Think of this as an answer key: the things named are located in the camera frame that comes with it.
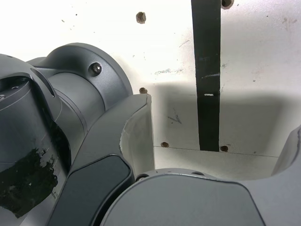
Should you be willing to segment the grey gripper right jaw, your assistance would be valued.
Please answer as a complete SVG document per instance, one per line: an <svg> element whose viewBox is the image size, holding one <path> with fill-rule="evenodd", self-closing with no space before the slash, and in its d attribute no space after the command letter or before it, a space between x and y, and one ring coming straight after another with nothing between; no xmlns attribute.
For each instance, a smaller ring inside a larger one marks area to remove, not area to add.
<svg viewBox="0 0 301 226"><path fill-rule="evenodd" d="M230 181L193 174L147 177L124 191L103 226L298 226L301 130L293 130L273 174Z"/></svg>

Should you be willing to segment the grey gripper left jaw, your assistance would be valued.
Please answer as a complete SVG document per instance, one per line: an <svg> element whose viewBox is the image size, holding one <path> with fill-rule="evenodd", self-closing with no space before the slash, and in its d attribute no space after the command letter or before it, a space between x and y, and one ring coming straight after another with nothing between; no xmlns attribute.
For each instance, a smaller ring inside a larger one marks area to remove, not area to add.
<svg viewBox="0 0 301 226"><path fill-rule="evenodd" d="M151 96L131 95L91 127L66 179L50 226L97 226L136 176L154 170Z"/></svg>

